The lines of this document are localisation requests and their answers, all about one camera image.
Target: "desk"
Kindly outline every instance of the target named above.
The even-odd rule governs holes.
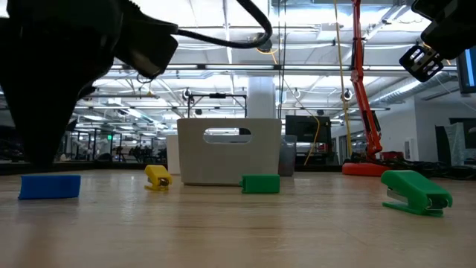
[[[384,208],[378,178],[296,173],[280,194],[144,190],[141,170],[87,170],[78,200],[18,201],[0,177],[0,267],[473,267],[476,182],[436,181],[444,218]]]

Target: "stapler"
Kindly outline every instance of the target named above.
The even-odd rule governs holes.
[[[388,208],[417,215],[443,216],[443,209],[453,205],[447,190],[412,170],[389,170],[382,174],[387,195],[399,202],[383,202]]]
[[[172,185],[172,176],[163,165],[147,165],[144,173],[151,184],[144,186],[147,190],[167,191],[169,185]]]

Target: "white wall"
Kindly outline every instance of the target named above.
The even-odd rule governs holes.
[[[377,112],[380,127],[382,128],[382,138],[380,142],[384,152],[405,151],[405,141],[409,139],[414,140],[415,148],[412,150],[412,160],[419,160],[419,152],[417,149],[417,119],[415,116],[415,101],[414,98],[405,100],[402,104],[390,105],[390,111]],[[362,131],[363,125],[361,122],[353,121],[350,127],[350,132]],[[346,135],[345,127],[336,127],[332,130],[332,137],[339,137]]]
[[[417,98],[416,125],[421,161],[438,161],[435,126],[448,126],[450,118],[476,118],[476,111],[456,101],[458,98],[476,108],[475,97],[461,98],[458,92],[434,101],[423,101]]]

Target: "blue block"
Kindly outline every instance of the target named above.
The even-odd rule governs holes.
[[[80,175],[22,176],[18,199],[73,198],[80,195]]]

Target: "green block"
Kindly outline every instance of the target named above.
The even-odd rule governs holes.
[[[280,192],[280,176],[266,175],[243,175],[239,185],[243,187],[243,194],[277,194]]]
[[[412,170],[389,170],[382,174],[389,195],[406,202],[384,202],[383,206],[417,215],[441,217],[443,208],[453,205],[447,190]]]

